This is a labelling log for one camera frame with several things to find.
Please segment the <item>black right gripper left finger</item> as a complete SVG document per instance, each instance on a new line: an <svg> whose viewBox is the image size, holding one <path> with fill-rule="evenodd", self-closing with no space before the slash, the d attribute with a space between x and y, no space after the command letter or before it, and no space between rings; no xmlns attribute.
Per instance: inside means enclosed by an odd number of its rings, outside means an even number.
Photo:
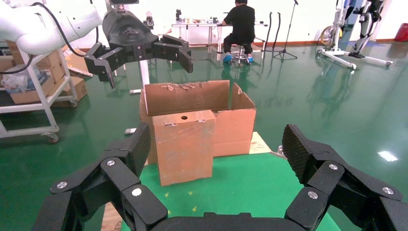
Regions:
<svg viewBox="0 0 408 231"><path fill-rule="evenodd" d="M56 181L32 230L82 231L111 203L131 230L151 231L167 218L167 209L140 180L150 147L150 128L142 122L130 137L109 144L97 161Z"/></svg>

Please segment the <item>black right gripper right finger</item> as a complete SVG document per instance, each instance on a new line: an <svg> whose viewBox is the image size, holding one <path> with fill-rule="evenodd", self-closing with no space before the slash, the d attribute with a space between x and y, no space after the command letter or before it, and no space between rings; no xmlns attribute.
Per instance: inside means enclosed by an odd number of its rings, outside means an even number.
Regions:
<svg viewBox="0 0 408 231"><path fill-rule="evenodd" d="M330 206L363 231L405 231L408 205L394 187L345 162L329 145L307 139L296 125L285 127L283 153L303 189L285 213L302 230L314 231Z"/></svg>

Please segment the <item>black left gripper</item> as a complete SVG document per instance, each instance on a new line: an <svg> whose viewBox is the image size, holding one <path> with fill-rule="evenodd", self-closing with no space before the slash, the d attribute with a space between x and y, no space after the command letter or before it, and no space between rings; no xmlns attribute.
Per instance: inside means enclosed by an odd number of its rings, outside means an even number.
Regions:
<svg viewBox="0 0 408 231"><path fill-rule="evenodd" d="M188 73L193 72L189 43L164 34L157 35L127 10L110 10L102 20L102 29L109 48L95 43L84 59L88 71L97 75L100 82L109 82L115 88L113 73L125 63L159 58L179 62Z"/></svg>

